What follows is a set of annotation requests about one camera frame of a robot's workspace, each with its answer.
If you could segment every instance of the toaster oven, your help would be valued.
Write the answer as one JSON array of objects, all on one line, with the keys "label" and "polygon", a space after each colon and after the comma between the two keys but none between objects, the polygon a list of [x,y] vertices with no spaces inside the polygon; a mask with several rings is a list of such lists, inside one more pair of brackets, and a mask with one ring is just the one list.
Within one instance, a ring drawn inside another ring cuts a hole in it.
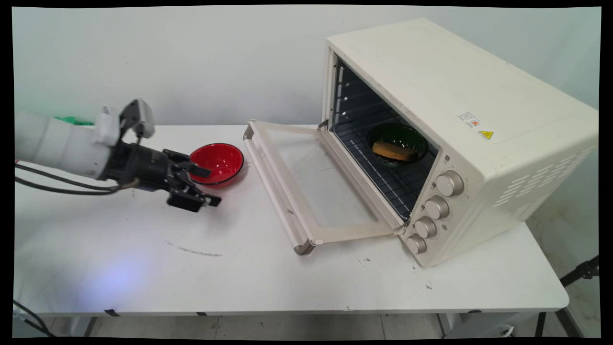
[{"label": "toaster oven", "polygon": [[[597,110],[426,19],[330,37],[324,70],[317,128],[250,120],[243,138],[299,255],[398,236],[436,265],[526,220],[597,145]],[[382,123],[425,156],[384,164]]]}]

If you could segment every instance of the white wall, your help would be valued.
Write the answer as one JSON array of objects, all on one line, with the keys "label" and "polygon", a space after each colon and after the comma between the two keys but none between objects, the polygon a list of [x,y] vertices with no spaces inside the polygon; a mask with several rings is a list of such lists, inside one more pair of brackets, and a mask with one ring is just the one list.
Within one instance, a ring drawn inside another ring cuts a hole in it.
[{"label": "white wall", "polygon": [[[15,107],[92,118],[141,97],[158,124],[318,123],[324,39],[418,17],[598,108],[599,7],[417,6],[13,8]],[[528,224],[559,275],[598,253],[597,152]],[[599,336],[598,279],[569,293]]]}]

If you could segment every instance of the green bowl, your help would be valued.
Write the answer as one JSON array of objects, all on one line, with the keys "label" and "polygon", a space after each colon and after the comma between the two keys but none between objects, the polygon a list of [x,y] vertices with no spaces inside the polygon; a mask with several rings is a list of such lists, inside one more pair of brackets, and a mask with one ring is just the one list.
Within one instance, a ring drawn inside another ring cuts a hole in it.
[{"label": "green bowl", "polygon": [[406,166],[421,160],[428,153],[428,141],[413,127],[401,123],[383,123],[375,126],[368,132],[368,147],[372,149],[377,141],[383,141],[400,147],[413,149],[414,154],[410,160],[401,161],[383,157],[375,153],[383,165],[390,168]]}]

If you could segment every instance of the oven knob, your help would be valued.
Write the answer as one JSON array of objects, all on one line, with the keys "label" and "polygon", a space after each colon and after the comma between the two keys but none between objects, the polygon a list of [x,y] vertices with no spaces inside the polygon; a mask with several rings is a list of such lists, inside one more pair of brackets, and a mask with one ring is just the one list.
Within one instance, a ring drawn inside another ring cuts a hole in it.
[{"label": "oven knob", "polygon": [[464,182],[457,172],[447,170],[436,178],[436,188],[444,196],[458,195],[464,191]]},{"label": "oven knob", "polygon": [[413,234],[406,239],[406,246],[413,254],[421,254],[425,252],[425,241],[418,234]]},{"label": "oven knob", "polygon": [[423,238],[436,236],[436,224],[428,217],[421,217],[415,221],[415,230]]},{"label": "oven knob", "polygon": [[445,199],[435,195],[425,202],[425,211],[431,218],[441,219],[449,215],[449,206]]}]

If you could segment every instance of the sponge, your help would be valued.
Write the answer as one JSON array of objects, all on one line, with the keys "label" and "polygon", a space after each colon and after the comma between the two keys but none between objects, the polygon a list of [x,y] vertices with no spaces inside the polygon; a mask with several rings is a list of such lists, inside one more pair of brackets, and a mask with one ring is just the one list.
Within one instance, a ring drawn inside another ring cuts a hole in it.
[{"label": "sponge", "polygon": [[415,153],[414,150],[409,149],[408,147],[400,147],[383,141],[375,142],[373,145],[373,152],[379,156],[402,161],[408,161]]}]

